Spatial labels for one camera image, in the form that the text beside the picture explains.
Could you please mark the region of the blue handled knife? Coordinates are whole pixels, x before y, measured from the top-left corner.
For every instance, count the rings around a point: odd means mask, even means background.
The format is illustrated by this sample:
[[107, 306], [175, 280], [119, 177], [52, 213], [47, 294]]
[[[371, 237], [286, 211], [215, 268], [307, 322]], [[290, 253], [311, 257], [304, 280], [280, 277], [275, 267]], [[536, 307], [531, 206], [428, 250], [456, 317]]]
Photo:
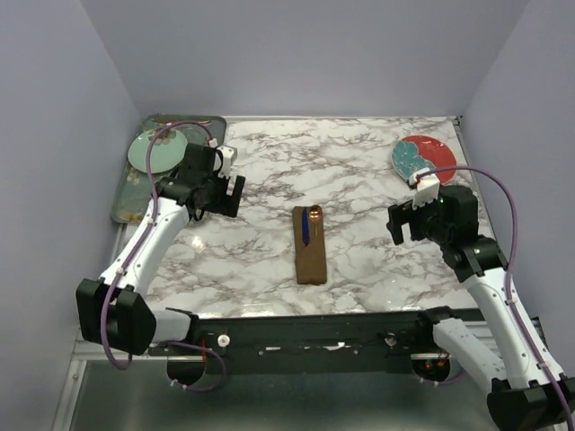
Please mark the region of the blue handled knife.
[[301, 227], [302, 227], [302, 242], [304, 246], [307, 247], [311, 241], [309, 211], [307, 207], [304, 207], [302, 210]]

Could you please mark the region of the brown fabric napkin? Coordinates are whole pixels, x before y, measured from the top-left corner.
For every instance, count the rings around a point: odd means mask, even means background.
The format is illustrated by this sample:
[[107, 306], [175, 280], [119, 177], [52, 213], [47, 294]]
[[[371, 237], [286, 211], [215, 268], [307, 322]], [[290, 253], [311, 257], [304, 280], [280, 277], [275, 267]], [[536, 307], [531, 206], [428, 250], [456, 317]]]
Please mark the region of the brown fabric napkin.
[[319, 236], [314, 237], [310, 224], [311, 241], [307, 247], [302, 242], [301, 215], [304, 207], [294, 207], [292, 210], [292, 225], [295, 244], [296, 282], [299, 285], [319, 286], [327, 282], [327, 259], [323, 223]]

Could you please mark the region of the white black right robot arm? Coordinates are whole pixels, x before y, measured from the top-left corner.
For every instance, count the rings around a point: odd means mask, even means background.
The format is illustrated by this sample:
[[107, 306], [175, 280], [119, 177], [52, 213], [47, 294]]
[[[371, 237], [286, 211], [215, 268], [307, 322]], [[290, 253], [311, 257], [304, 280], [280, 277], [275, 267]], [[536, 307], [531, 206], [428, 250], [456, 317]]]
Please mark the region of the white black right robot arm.
[[431, 196], [388, 209], [388, 231], [403, 243], [403, 227], [414, 241], [429, 240], [478, 305], [497, 346], [490, 350], [451, 309], [422, 312], [415, 345], [438, 347], [453, 357], [482, 389], [500, 430], [537, 430], [561, 424], [574, 428], [574, 380], [553, 358], [529, 320], [509, 277], [498, 243], [479, 232], [478, 200], [460, 185], [438, 186]]

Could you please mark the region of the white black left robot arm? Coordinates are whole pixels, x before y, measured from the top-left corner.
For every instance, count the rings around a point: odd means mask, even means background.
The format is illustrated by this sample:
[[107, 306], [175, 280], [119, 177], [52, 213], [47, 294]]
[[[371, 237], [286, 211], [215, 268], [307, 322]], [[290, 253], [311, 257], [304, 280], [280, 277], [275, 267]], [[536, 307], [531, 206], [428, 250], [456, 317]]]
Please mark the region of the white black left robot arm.
[[168, 342], [181, 355], [199, 344], [190, 312], [152, 311], [146, 295], [175, 237], [205, 214], [236, 217], [245, 178], [232, 177], [235, 148], [190, 144], [175, 176], [152, 187], [144, 218], [119, 256], [95, 279], [83, 279], [75, 297], [84, 340], [141, 355]]

